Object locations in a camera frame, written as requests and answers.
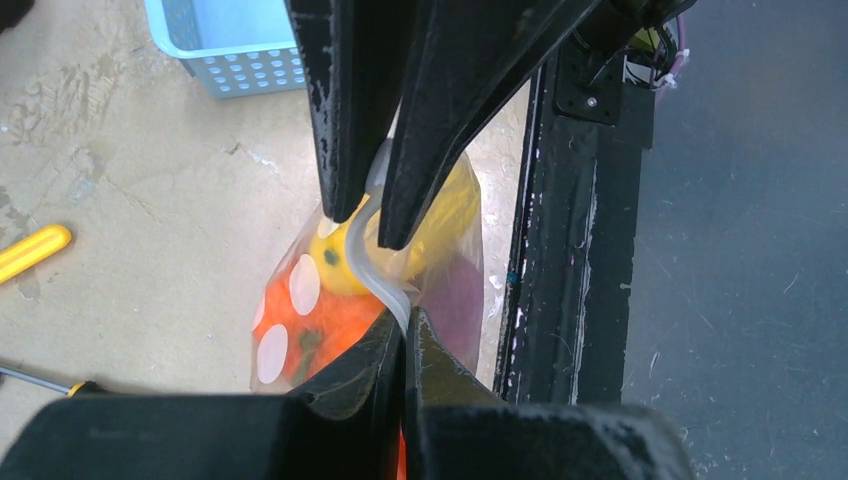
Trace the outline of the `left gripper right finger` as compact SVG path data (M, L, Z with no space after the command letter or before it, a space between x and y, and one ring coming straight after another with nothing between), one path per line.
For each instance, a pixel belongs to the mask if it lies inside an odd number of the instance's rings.
M405 340L402 436L408 479L472 478L497 452L491 415L499 400L412 309Z

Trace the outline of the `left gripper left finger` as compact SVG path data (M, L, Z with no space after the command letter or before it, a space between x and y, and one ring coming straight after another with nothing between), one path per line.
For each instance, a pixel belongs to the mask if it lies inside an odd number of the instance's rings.
M363 337L288 393L301 412L289 447L296 479L394 479L403 338L383 311Z

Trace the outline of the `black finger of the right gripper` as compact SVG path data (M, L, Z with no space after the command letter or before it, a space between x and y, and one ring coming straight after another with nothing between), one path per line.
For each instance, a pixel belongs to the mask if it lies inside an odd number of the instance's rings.
M378 244L418 230L459 154L595 1L421 1L382 199Z
M359 207L401 95L415 1L291 0L305 69L324 215Z

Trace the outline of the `clear zip top bag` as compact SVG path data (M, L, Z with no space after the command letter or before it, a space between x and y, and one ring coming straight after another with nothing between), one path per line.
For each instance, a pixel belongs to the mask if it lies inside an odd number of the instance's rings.
M314 308L324 288L339 296L371 294L383 311L406 315L422 308L425 289L458 255L474 262L483 275L482 196L466 154L452 167L410 243L400 250L379 246L389 153L390 145L382 145L351 218L337 223L315 211L270 276L292 269L289 289L299 314Z

